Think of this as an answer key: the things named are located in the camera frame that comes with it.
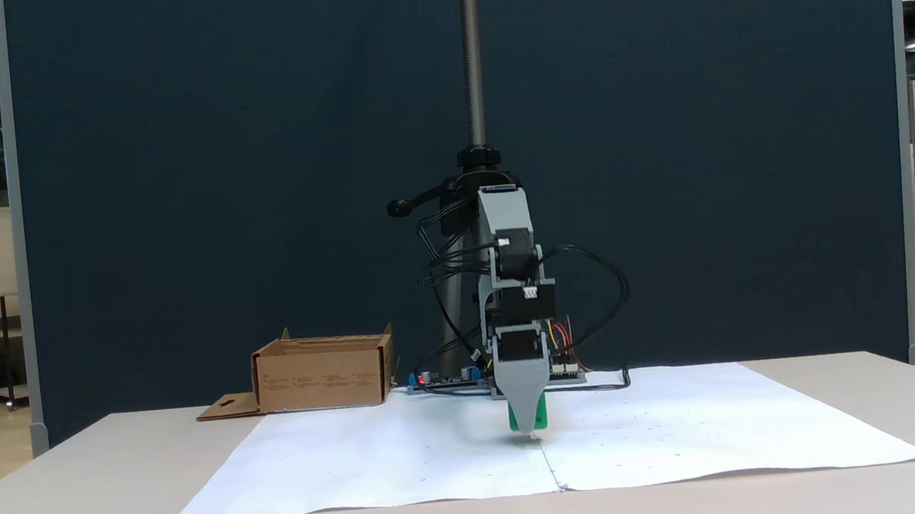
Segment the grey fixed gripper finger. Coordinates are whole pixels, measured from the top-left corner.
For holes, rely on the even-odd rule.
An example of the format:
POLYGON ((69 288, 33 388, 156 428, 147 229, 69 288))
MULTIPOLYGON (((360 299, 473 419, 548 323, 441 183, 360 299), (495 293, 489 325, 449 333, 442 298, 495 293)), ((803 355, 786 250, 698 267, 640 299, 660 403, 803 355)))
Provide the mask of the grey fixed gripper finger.
POLYGON ((516 430, 534 435, 540 398, 550 380, 547 361, 497 365, 498 389, 507 397, 507 406, 516 430))

